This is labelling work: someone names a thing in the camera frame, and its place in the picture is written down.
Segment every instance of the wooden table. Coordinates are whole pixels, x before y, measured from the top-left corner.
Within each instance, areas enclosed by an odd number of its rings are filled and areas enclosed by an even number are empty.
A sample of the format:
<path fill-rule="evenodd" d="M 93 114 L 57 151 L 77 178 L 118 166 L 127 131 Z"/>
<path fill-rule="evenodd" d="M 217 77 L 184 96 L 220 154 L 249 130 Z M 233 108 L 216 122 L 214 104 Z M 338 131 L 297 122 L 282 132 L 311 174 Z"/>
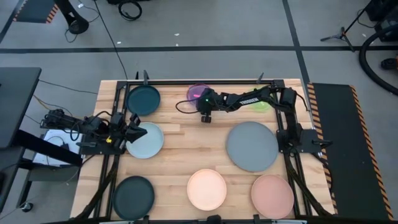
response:
<path fill-rule="evenodd" d="M 102 81 L 94 114 L 106 110 L 111 112 L 116 80 Z M 286 87 L 292 87 L 304 96 L 299 79 L 285 79 Z M 210 85 L 218 93 L 243 93 L 251 91 L 256 85 Z M 188 85 L 157 85 L 161 94 L 158 110 L 150 116 L 141 117 L 142 121 L 158 124 L 165 136 L 164 146 L 150 159 L 136 159 L 126 151 L 120 158 L 116 186 L 126 177 L 141 175 L 148 178 L 155 188 L 155 204 L 149 212 L 151 220 L 204 219 L 219 214 L 223 219 L 252 219 L 258 212 L 254 208 L 250 191 L 253 182 L 263 174 L 274 174 L 287 179 L 284 158 L 278 155 L 275 163 L 263 172 L 247 172 L 238 168 L 228 157 L 225 142 L 231 128 L 244 121 L 257 121 L 265 124 L 274 133 L 277 130 L 275 110 L 257 112 L 252 106 L 226 114 L 212 112 L 212 123 L 200 122 L 200 114 L 182 114 L 175 109 L 178 101 L 186 100 Z M 123 94 L 119 107 L 123 103 Z M 189 103 L 181 104 L 181 109 L 195 110 Z M 309 112 L 303 102 L 297 98 L 297 119 L 303 128 L 312 128 Z M 307 187 L 315 198 L 329 212 L 333 205 L 326 183 L 322 164 L 310 154 L 301 155 Z M 71 217 L 78 215 L 97 191 L 103 156 L 95 156 L 88 161 L 80 172 Z M 187 197 L 187 183 L 190 176 L 200 169 L 213 169 L 219 172 L 227 184 L 227 196 L 219 208 L 205 212 L 195 208 Z M 300 211 L 304 214 L 301 191 L 297 191 Z M 104 193 L 101 215 L 104 216 L 108 192 Z M 112 220 L 120 218 L 112 212 Z"/>

